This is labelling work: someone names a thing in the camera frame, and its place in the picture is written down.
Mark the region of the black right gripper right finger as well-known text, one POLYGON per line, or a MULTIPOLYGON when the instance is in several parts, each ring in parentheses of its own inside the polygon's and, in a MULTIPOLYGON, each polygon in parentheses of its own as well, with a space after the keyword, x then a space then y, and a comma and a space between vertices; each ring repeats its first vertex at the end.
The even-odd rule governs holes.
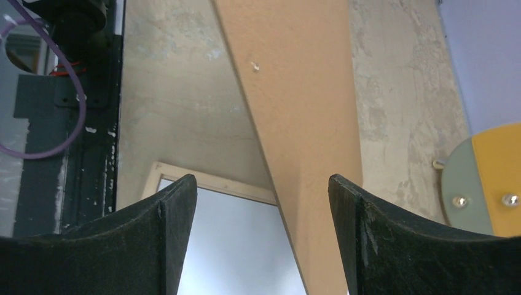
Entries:
POLYGON ((456 229, 341 175, 328 195, 350 294, 519 294, 520 238, 456 229))

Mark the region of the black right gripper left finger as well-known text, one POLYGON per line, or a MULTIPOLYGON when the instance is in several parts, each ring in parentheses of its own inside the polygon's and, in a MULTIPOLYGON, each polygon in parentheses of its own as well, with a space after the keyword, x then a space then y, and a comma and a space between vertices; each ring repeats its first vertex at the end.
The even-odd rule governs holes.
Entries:
POLYGON ((176 294, 197 204, 185 175, 65 234, 1 239, 2 294, 176 294))

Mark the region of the wooden picture frame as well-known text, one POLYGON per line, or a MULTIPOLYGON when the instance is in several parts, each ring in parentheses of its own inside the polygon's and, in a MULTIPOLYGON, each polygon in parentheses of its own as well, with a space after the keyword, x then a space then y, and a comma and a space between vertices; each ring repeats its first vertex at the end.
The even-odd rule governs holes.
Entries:
POLYGON ((161 162, 152 164, 141 200, 160 191, 159 184, 161 180, 176 181, 187 174, 194 175, 198 187, 202 189, 277 206, 273 192, 268 189, 161 162))

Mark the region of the brown cardboard backing board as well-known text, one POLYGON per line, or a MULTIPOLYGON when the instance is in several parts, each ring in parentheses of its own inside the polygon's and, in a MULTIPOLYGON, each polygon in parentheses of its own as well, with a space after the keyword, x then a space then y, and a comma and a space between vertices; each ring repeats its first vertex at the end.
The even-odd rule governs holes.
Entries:
POLYGON ((329 177, 362 183, 347 1, 214 1, 308 294, 346 294, 329 177))

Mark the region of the glossy printed photo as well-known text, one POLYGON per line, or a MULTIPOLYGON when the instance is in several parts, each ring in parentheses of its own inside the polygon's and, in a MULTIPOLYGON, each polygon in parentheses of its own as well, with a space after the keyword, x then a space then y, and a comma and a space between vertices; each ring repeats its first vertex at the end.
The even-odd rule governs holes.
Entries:
POLYGON ((178 294, 305 294, 274 205, 198 188, 178 294))

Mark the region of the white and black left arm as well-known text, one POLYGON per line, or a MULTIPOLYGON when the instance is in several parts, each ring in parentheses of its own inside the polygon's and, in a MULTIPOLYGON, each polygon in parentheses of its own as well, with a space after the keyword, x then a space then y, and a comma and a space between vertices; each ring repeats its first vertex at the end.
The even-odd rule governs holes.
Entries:
POLYGON ((105 32, 109 1, 41 0, 23 1, 23 6, 40 16, 50 28, 50 37, 69 61, 90 62, 109 50, 105 32))

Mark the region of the small colourful drawer cabinet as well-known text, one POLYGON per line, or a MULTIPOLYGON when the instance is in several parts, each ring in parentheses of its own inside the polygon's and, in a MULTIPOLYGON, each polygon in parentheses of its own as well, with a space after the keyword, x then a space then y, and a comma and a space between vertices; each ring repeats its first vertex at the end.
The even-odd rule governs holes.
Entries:
POLYGON ((440 172, 441 206, 457 229, 520 236, 520 124, 502 125, 460 143, 433 160, 440 172))

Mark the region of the black and aluminium base rail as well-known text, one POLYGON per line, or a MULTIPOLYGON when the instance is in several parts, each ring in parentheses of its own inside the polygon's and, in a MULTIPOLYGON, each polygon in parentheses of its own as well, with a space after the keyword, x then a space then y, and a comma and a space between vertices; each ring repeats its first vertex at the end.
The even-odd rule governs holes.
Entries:
POLYGON ((1 2, 1 235, 60 234, 116 208, 125 3, 109 1, 110 47, 69 61, 49 25, 1 2))

